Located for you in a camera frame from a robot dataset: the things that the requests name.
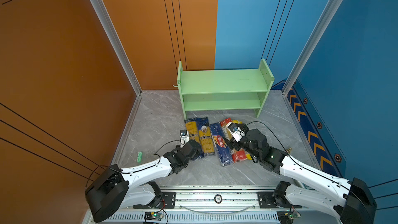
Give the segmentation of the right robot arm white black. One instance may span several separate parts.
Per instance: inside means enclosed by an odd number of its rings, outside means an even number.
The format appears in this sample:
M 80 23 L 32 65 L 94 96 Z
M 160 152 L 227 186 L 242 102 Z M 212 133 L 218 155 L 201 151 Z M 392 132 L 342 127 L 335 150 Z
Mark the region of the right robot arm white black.
M 226 144 L 236 150 L 243 149 L 269 172 L 292 178 L 305 185 L 300 188 L 281 181 L 273 192 L 276 206 L 292 208 L 305 206 L 338 218 L 343 224 L 372 224 L 377 203 L 367 184 L 354 178 L 348 180 L 315 169 L 292 157 L 285 149 L 268 144 L 258 129 L 250 130 L 246 124 L 229 122 L 232 134 Z

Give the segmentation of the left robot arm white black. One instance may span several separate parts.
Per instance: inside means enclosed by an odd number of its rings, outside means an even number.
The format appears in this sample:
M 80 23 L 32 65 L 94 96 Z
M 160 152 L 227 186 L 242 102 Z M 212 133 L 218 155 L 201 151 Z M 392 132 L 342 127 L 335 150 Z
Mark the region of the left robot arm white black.
M 154 181 L 178 174 L 201 152 L 201 145 L 190 140 L 184 146 L 176 146 L 158 159 L 137 167 L 121 169 L 116 164 L 109 166 L 85 189 L 94 221 L 103 222 L 125 207 L 158 207 L 163 193 Z

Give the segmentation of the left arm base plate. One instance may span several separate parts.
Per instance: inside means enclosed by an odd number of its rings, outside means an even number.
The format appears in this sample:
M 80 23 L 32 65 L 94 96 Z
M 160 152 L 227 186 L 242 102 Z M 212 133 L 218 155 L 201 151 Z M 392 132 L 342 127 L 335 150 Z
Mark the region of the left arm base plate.
M 176 192 L 162 192 L 147 205 L 134 205 L 134 209 L 173 209 L 175 207 Z

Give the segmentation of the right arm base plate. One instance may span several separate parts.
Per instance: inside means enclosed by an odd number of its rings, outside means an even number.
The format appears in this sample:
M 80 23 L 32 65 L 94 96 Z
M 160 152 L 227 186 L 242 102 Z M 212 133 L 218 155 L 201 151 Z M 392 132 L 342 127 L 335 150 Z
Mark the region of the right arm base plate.
M 302 208 L 301 205 L 292 205 L 285 197 L 274 196 L 273 192 L 257 192 L 260 208 Z

